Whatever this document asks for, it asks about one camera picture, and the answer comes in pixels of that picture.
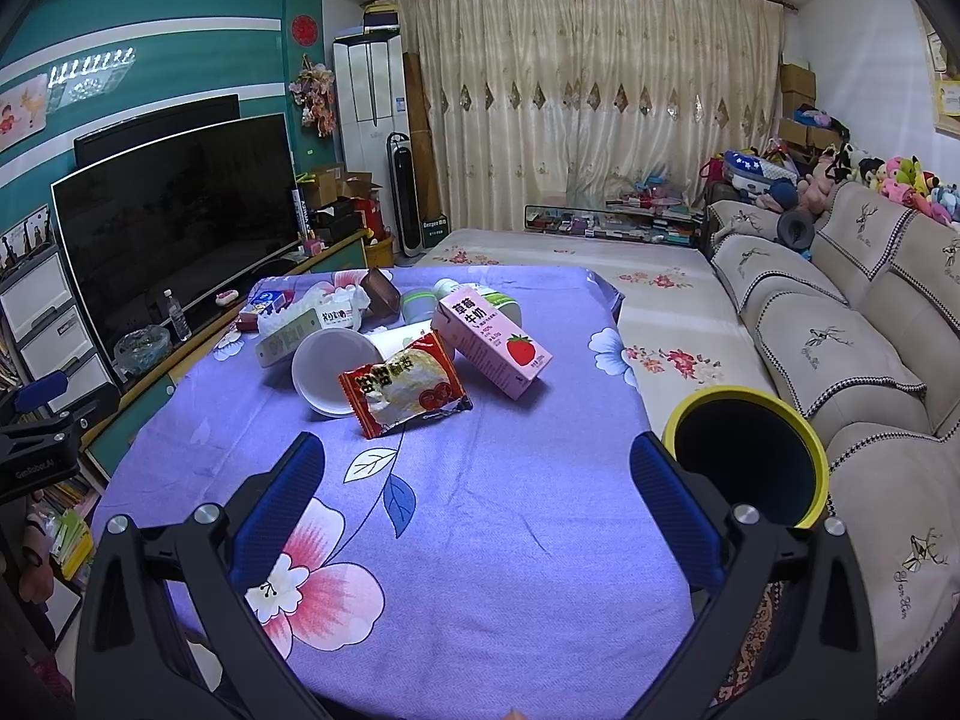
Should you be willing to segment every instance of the flat screen tv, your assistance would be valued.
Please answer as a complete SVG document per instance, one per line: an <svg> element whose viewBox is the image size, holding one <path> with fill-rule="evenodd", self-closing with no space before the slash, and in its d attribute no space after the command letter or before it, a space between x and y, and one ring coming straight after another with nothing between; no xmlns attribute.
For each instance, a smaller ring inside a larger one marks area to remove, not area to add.
<svg viewBox="0 0 960 720"><path fill-rule="evenodd" d="M77 170L129 148L142 146L143 143L239 118L240 98L237 95L194 100L193 103L171 105L145 113L76 138L73 142L73 155Z"/></svg>
<svg viewBox="0 0 960 720"><path fill-rule="evenodd" d="M164 290L187 311L294 245L293 184L282 114L146 143L56 182L59 235L107 357L166 319Z"/></svg>

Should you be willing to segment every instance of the curtain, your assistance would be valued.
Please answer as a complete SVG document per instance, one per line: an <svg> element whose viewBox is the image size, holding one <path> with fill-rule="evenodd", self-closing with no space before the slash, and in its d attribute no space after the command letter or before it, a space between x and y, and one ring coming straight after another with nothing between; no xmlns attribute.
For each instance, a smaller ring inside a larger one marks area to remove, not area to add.
<svg viewBox="0 0 960 720"><path fill-rule="evenodd" d="M451 228L523 229L526 204L563 203L573 0L393 0L419 54Z"/></svg>
<svg viewBox="0 0 960 720"><path fill-rule="evenodd" d="M784 9L765 0L576 0L570 205L600 207L667 172L763 148L774 124Z"/></svg>

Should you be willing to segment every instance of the strawberry milk box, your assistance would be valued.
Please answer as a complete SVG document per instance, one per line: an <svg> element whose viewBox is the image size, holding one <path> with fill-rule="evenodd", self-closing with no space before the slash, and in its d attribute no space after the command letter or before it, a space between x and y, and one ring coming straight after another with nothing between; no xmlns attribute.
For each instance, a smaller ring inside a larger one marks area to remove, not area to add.
<svg viewBox="0 0 960 720"><path fill-rule="evenodd" d="M431 324L514 400L553 359L550 352L469 287L440 300Z"/></svg>

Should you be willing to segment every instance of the red round wall decoration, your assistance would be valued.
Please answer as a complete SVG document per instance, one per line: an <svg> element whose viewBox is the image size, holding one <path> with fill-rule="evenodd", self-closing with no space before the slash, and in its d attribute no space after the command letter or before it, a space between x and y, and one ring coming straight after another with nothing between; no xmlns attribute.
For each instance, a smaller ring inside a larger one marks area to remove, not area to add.
<svg viewBox="0 0 960 720"><path fill-rule="evenodd" d="M312 46L320 37L320 30L317 28L317 22L309 16L297 16L290 23L290 32L294 40L304 47Z"/></svg>

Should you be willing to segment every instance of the purple tablecloth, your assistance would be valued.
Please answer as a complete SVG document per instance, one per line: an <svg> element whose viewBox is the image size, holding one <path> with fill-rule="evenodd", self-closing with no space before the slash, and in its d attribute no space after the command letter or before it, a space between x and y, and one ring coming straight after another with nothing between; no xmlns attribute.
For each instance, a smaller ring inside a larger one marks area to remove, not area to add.
<svg viewBox="0 0 960 720"><path fill-rule="evenodd" d="M443 276L512 295L553 354L520 401L458 356L473 410L368 442L355 418L311 412L289 364L261 370L244 336L195 365L140 431L94 532L119 512L143 527L224 502L310 431L325 478L270 581L247 595L308 688L408 720L496 720L511 707L530 720L622 717L692 614L630 479L648 422L611 316L619 295L574 268L395 269L394 283ZM300 296L319 278L261 287Z"/></svg>

